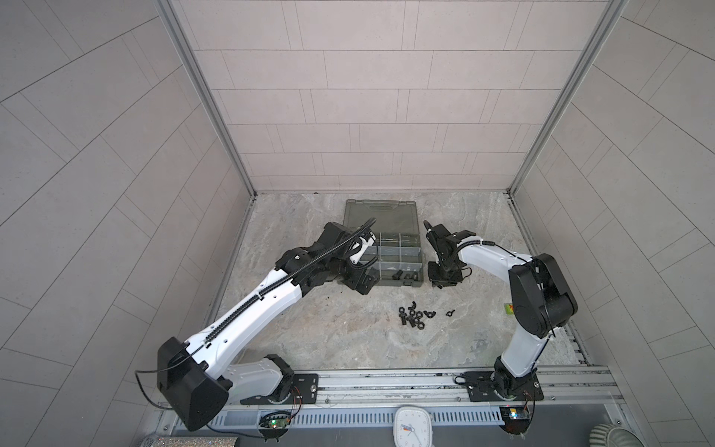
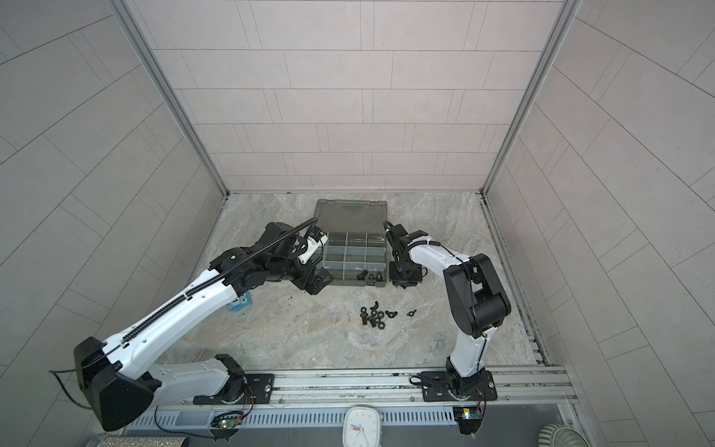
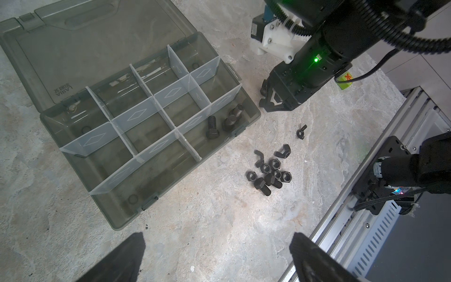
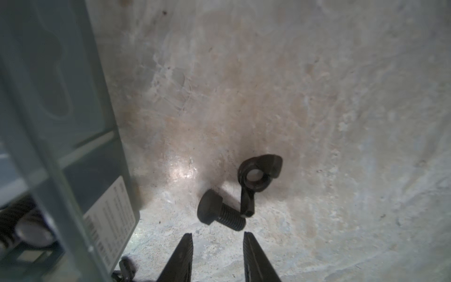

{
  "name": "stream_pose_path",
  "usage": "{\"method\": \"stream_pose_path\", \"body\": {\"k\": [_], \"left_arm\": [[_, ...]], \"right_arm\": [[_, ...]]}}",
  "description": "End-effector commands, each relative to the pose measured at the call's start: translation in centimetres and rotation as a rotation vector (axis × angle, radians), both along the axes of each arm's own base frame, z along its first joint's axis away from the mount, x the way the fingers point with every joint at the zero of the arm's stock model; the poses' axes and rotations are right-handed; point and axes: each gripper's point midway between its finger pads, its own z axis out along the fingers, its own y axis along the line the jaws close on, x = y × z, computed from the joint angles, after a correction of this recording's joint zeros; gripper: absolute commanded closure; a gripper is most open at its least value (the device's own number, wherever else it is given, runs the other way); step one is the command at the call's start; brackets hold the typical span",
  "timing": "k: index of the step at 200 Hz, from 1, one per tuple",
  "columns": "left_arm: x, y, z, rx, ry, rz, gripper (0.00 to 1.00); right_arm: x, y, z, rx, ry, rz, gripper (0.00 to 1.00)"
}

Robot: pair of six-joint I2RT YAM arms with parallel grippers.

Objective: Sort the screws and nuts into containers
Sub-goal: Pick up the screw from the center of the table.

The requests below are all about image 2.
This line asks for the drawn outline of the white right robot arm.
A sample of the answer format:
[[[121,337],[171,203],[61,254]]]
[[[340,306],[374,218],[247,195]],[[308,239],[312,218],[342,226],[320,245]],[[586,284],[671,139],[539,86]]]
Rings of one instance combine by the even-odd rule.
[[[496,400],[493,376],[485,368],[483,355],[511,313],[511,303],[491,259],[485,254],[452,251],[422,230],[409,233],[389,221],[384,229],[393,255],[388,268],[393,285],[414,287],[425,272],[444,282],[459,333],[439,387],[455,400]]]

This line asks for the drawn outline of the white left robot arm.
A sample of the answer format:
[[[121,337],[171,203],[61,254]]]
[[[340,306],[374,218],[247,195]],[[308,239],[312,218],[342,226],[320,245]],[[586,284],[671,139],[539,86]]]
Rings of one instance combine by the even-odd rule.
[[[290,281],[316,295],[333,281],[320,267],[328,235],[316,219],[301,225],[269,223],[251,247],[229,249],[164,305],[130,327],[74,348],[78,387],[102,428],[128,426],[147,409],[193,399],[197,403],[254,402],[238,362],[227,354],[207,361],[160,365],[176,341],[222,307],[267,282]]]

